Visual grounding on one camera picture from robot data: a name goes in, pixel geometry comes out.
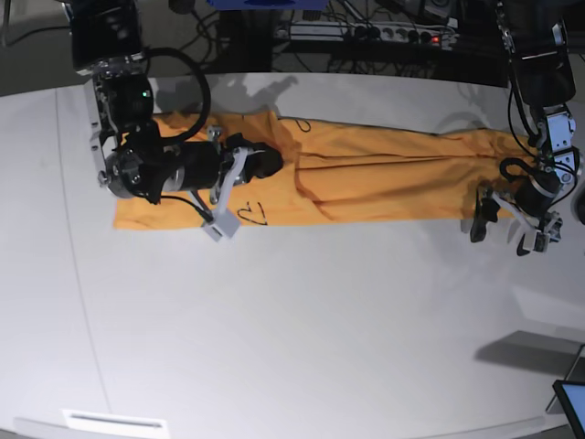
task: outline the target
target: power strip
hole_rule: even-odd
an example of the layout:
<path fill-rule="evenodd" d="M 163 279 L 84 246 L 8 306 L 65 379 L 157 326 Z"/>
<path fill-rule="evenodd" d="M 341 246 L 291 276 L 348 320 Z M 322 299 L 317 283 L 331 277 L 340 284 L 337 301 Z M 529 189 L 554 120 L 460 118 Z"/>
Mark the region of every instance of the power strip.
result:
<path fill-rule="evenodd" d="M 303 41 L 342 41 L 347 37 L 364 40 L 381 40 L 388 43 L 421 45 L 428 48 L 451 50 L 458 39 L 456 30 L 445 26 L 420 26 L 410 23 L 369 22 L 359 23 L 296 21 L 290 28 L 278 28 L 276 37 Z"/>

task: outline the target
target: orange fabric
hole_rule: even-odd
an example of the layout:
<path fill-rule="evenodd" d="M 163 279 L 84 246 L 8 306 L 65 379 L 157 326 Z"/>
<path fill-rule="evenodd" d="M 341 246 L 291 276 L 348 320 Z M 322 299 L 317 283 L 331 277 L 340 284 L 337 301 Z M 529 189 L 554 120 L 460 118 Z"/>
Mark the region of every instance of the orange fabric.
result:
<path fill-rule="evenodd" d="M 179 134 L 195 115 L 159 116 L 162 136 Z M 475 188 L 500 179 L 499 162 L 522 156 L 511 134 L 490 130 L 432 135 L 340 123 L 281 119 L 271 112 L 219 114 L 224 135 L 243 133 L 285 161 L 278 174 L 235 187 L 229 208 L 244 225 L 462 219 L 473 215 Z M 205 140 L 201 130 L 194 140 Z M 208 199 L 208 192 L 200 195 Z M 114 227 L 171 230 L 201 225 L 185 203 L 118 201 Z"/>

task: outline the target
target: monitor screen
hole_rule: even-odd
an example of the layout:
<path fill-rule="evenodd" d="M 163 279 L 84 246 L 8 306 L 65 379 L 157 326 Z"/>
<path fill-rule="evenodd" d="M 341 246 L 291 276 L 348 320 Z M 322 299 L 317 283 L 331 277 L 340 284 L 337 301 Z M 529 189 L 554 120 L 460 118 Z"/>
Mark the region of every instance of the monitor screen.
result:
<path fill-rule="evenodd" d="M 585 382 L 557 381 L 553 388 L 575 436 L 585 439 Z"/>

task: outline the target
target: white table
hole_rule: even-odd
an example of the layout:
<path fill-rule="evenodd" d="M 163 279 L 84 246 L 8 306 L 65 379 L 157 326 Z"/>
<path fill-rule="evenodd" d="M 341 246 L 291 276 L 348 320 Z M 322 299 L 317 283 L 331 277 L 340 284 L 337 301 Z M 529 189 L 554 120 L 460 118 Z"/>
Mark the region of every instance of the white table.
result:
<path fill-rule="evenodd" d="M 0 428 L 57 408 L 108 410 L 80 296 L 61 175 L 57 94 L 0 100 Z"/>
<path fill-rule="evenodd" d="M 320 74 L 210 80 L 223 112 L 271 108 L 433 133 L 507 127 L 506 92 L 481 86 Z M 155 89 L 163 111 L 197 96 L 188 80 Z M 565 240 L 522 259 L 497 237 L 472 245 L 455 220 L 244 228 L 220 245 L 201 230 L 114 230 L 115 200 L 95 184 L 82 90 L 51 92 L 66 199 L 58 210 L 69 216 L 79 275 L 79 290 L 69 289 L 80 296 L 66 315 L 49 309 L 44 318 L 82 320 L 82 298 L 97 358 L 84 370 L 102 378 L 105 391 L 93 390 L 113 412 L 166 419 L 176 439 L 502 439 L 565 422 L 543 416 L 554 376 L 484 353 L 516 331 L 585 339 L 585 235 L 568 204 Z M 583 145 L 585 107 L 571 110 Z M 60 227 L 67 238 L 67 222 Z M 73 268 L 64 270 L 75 276 Z M 47 374 L 37 360 L 28 373 Z M 74 396 L 29 416 L 55 422 L 58 409 L 90 410 Z M 3 398 L 3 410 L 22 415 Z"/>

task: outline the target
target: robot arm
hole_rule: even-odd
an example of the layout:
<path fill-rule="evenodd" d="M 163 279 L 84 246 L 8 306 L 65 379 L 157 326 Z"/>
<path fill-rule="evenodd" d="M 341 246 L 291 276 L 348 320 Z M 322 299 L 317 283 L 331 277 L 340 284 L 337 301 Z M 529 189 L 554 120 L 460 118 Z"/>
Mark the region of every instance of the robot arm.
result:
<path fill-rule="evenodd" d="M 282 168 L 278 151 L 247 141 L 241 134 L 219 141 L 220 127 L 206 142 L 189 139 L 205 125 L 211 94 L 205 75 L 190 57 L 173 48 L 144 48 L 134 0 L 74 0 L 66 6 L 73 64 L 86 84 L 92 136 L 90 150 L 98 181 L 118 198 L 139 197 L 152 204 L 186 191 L 216 241 L 231 237 L 239 220 L 227 209 L 231 189 L 253 177 L 270 177 Z M 173 57 L 186 64 L 202 91 L 197 121 L 184 133 L 162 137 L 153 120 L 154 96 L 144 61 Z M 113 142 L 110 153 L 104 146 Z M 207 207 L 199 189 L 210 190 Z"/>
<path fill-rule="evenodd" d="M 562 14 L 573 3 L 576 1 L 501 0 L 495 6 L 509 56 L 512 91 L 508 114 L 514 97 L 531 149 L 516 141 L 533 163 L 512 158 L 502 162 L 501 174 L 511 185 L 506 192 L 498 193 L 489 185 L 478 188 L 472 242 L 484 239 L 486 224 L 497 221 L 500 208 L 524 219 L 520 221 L 523 236 L 518 255 L 545 252 L 551 241 L 560 240 L 562 219 L 549 210 L 559 194 L 568 195 L 575 188 L 582 167 L 581 154 L 571 143 L 576 124 L 566 104 L 575 95 L 575 83 Z M 528 122 L 525 105 L 535 128 Z M 509 172 L 511 166 L 524 174 Z"/>

